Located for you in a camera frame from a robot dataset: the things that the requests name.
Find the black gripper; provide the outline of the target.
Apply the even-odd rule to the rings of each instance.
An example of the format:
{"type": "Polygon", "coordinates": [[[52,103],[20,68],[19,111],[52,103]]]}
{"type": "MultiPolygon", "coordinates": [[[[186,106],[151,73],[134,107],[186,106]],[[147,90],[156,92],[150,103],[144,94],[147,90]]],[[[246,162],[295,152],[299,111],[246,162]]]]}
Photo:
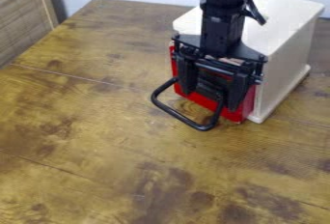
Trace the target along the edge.
{"type": "Polygon", "coordinates": [[[250,88],[262,82],[262,68],[267,62],[266,57],[241,40],[246,17],[261,25],[266,24],[261,14],[249,9],[209,15],[199,7],[172,22],[176,31],[172,59],[182,92],[190,95],[195,91],[199,69],[230,76],[227,108],[231,112],[238,110],[250,88]]]}

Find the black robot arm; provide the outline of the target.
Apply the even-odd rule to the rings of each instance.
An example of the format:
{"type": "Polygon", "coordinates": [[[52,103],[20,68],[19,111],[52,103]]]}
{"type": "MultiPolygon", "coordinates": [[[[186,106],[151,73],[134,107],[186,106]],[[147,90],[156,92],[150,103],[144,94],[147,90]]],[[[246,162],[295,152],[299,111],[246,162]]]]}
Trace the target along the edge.
{"type": "Polygon", "coordinates": [[[238,109],[249,89],[262,81],[266,56],[242,42],[245,20],[266,23],[253,0],[201,0],[202,31],[172,37],[171,59],[185,96],[198,94],[221,108],[238,109]]]}

